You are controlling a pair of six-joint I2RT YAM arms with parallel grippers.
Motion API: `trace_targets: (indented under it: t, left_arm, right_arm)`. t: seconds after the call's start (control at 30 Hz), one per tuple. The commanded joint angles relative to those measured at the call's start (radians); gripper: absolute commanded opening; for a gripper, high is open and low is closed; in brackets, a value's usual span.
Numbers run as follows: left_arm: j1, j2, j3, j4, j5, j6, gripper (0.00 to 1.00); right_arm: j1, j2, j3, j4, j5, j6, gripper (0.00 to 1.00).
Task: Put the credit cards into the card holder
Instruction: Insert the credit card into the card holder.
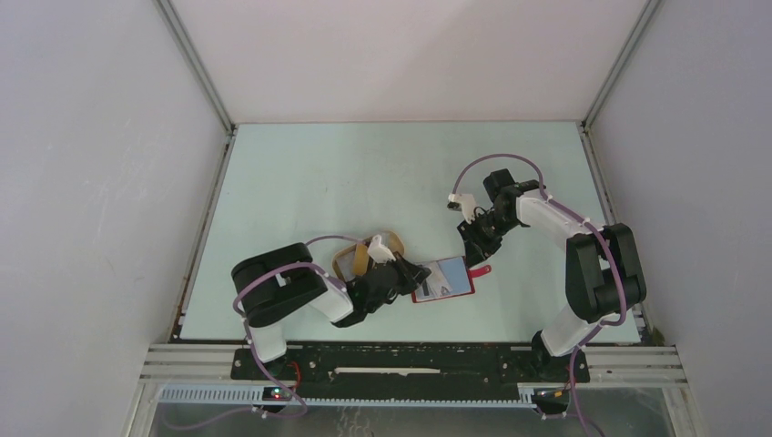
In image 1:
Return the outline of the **silver VIP card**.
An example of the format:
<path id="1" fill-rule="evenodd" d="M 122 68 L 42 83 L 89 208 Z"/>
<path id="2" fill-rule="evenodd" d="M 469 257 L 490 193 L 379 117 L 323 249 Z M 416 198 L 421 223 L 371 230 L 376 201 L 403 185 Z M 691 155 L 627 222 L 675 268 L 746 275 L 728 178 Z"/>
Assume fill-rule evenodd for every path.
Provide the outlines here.
<path id="1" fill-rule="evenodd" d="M 422 264 L 431 276 L 414 293 L 417 302 L 442 300 L 472 293 L 463 258 L 441 259 Z"/>

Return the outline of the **red leather card holder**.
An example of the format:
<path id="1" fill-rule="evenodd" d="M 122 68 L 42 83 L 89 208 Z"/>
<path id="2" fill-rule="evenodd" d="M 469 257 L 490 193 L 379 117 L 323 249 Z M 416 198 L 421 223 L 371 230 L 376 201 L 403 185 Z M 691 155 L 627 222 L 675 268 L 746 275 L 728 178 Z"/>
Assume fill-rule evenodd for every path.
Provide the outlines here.
<path id="1" fill-rule="evenodd" d="M 473 281 L 493 271 L 489 264 L 470 268 L 465 257 L 426 261 L 420 266 L 428 269 L 430 275 L 411 295 L 416 304 L 473 295 Z"/>

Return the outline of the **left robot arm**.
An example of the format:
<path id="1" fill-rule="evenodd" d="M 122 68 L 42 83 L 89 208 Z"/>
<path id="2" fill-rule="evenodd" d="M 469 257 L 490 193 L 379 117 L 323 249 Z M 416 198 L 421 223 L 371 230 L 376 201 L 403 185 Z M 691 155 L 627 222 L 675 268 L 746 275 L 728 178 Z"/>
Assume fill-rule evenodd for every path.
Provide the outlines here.
<path id="1" fill-rule="evenodd" d="M 231 271 L 233 302 L 255 352 L 253 368 L 277 379 L 288 367 L 281 323 L 310 306 L 337 328 L 348 328 L 397 298 L 422 286 L 431 270 L 406 260 L 376 235 L 355 247 L 365 249 L 368 267 L 351 280 L 331 276 L 313 261 L 309 245 L 294 243 L 245 259 Z"/>

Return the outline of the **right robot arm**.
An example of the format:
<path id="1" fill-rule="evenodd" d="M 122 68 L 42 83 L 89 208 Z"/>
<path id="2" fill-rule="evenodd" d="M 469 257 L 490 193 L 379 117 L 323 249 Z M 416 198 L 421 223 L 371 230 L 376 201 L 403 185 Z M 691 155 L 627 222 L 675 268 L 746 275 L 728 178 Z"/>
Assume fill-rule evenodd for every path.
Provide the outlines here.
<path id="1" fill-rule="evenodd" d="M 540 181 L 517 182 L 506 169 L 492 172 L 483 186 L 492 202 L 489 208 L 480 207 L 471 194 L 453 191 L 448 197 L 447 207 L 463 216 L 457 230 L 467 266 L 485 262 L 518 227 L 541 231 L 564 252 L 567 303 L 534 336 L 536 350 L 529 357 L 533 375 L 551 381 L 564 371 L 565 355 L 645 299 L 635 237 L 624 224 L 599 227 L 559 207 Z"/>

